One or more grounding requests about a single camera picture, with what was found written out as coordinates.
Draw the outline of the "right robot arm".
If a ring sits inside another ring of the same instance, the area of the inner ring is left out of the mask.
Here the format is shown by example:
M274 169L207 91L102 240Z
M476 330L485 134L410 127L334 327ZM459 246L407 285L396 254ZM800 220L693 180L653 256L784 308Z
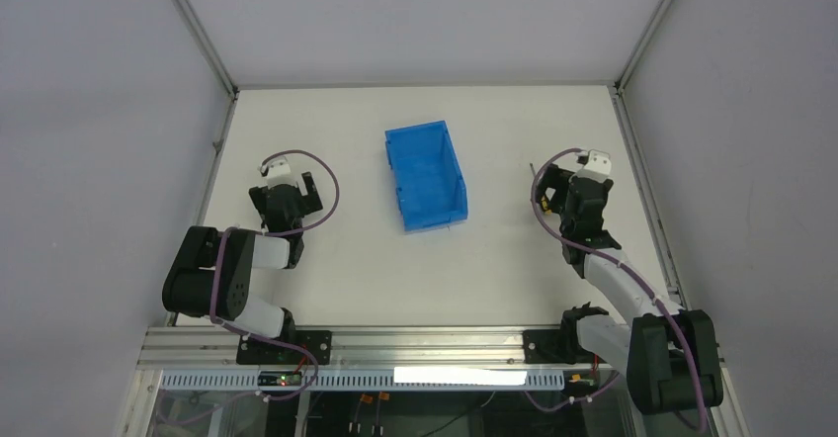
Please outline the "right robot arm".
M724 400L714 325L700 309L685 309L662 297L622 254L604 227L603 210L613 182L582 169L543 166L532 187L537 219L556 214L549 234L577 276L598 289L622 317L575 307L562 318L559 351L567 359L593 354L609 363L628 385L645 415L695 410L705 415Z

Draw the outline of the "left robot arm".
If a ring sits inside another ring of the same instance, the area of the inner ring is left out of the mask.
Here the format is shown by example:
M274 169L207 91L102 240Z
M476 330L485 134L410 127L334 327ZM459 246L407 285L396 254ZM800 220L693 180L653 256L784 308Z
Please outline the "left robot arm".
M288 180L269 181L248 194L274 236L236 228L223 233L210 226L190 227L165 279L161 298L170 312L216 318L247 333L297 343L293 314L250 293L255 269L293 269L304 250L302 220L323 209L312 174L301 174L303 188Z

